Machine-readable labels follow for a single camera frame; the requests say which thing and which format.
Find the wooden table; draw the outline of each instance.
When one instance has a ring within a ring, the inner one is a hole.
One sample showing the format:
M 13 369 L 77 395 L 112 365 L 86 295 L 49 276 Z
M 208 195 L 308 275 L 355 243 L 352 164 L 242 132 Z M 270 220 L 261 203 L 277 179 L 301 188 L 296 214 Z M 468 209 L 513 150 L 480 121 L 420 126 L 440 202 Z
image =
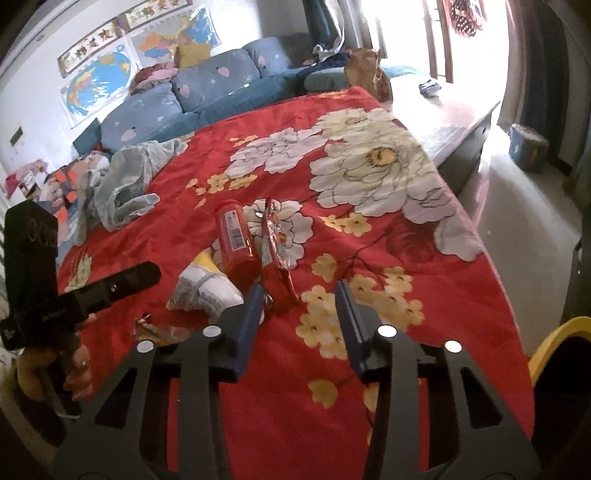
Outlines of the wooden table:
M 443 82 L 438 95 L 426 99 L 418 89 L 424 81 L 412 74 L 392 79 L 394 101 L 383 105 L 416 137 L 458 195 L 480 161 L 492 112 L 501 99 L 477 86 Z

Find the brown paper bag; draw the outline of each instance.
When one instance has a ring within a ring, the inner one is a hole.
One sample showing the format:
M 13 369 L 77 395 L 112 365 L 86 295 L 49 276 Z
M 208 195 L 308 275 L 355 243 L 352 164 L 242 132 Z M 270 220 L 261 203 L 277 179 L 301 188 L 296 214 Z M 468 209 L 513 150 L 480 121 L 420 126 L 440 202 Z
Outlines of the brown paper bag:
M 357 48 L 345 66 L 349 84 L 367 90 L 378 102 L 392 101 L 392 86 L 386 73 L 379 67 L 379 53 L 369 48 Z

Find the human hand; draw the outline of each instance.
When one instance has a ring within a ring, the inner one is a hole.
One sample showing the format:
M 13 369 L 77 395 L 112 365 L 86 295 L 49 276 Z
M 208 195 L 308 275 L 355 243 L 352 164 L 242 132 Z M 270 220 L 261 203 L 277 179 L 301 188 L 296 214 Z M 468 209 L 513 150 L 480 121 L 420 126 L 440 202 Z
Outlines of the human hand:
M 87 328 L 96 320 L 91 314 L 79 325 L 79 330 Z M 53 348 L 25 348 L 17 358 L 17 380 L 22 392 L 31 400 L 45 401 L 47 396 L 39 377 L 39 369 L 47 368 L 58 357 L 60 352 Z M 81 345 L 72 357 L 72 372 L 66 377 L 64 390 L 72 392 L 72 400 L 80 401 L 89 398 L 93 393 L 92 370 L 90 369 L 90 353 Z

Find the black gripper frame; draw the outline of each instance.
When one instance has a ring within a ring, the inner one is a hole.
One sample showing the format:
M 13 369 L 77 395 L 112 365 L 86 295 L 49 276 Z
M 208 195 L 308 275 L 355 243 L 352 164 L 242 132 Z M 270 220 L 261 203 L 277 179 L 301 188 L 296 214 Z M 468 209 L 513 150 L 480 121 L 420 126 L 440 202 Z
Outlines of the black gripper frame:
M 226 309 L 216 325 L 182 343 L 156 348 L 141 342 L 84 406 L 57 452 L 53 475 L 230 480 L 217 384 L 236 383 L 246 371 L 263 305 L 264 290 L 255 286 L 243 305 Z M 166 467 L 163 442 L 171 378 L 180 379 L 178 473 Z
M 344 281 L 336 308 L 352 369 L 379 382 L 363 480 L 532 480 L 541 469 L 507 404 L 458 342 L 414 342 L 355 302 Z M 419 385 L 429 402 L 429 466 L 419 471 Z

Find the bed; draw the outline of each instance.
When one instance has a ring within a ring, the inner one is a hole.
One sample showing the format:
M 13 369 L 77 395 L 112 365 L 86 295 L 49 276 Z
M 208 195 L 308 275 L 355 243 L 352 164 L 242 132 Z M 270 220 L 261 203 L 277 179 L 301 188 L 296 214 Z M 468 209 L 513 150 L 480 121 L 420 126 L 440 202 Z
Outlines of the bed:
M 178 276 L 206 248 L 219 261 L 212 216 L 220 201 L 245 205 L 256 239 L 257 210 L 271 195 L 301 302 L 265 321 L 243 380 L 220 386 L 236 479 L 362 477 L 377 387 L 362 385 L 347 362 L 332 294 L 340 278 L 414 339 L 461 342 L 531 435 L 527 358 L 495 269 L 435 164 L 387 109 L 353 88 L 229 118 L 186 141 L 149 186 L 160 196 L 153 210 L 114 233 L 96 228 L 61 266 L 62 289 L 146 260 L 162 271 L 158 286 L 101 312 L 82 332 L 95 388 L 134 346 L 134 319 L 144 312 L 163 329 L 206 325 L 199 312 L 165 308 Z M 163 459 L 171 470 L 177 394 L 173 385 Z M 424 384 L 421 394 L 426 420 Z

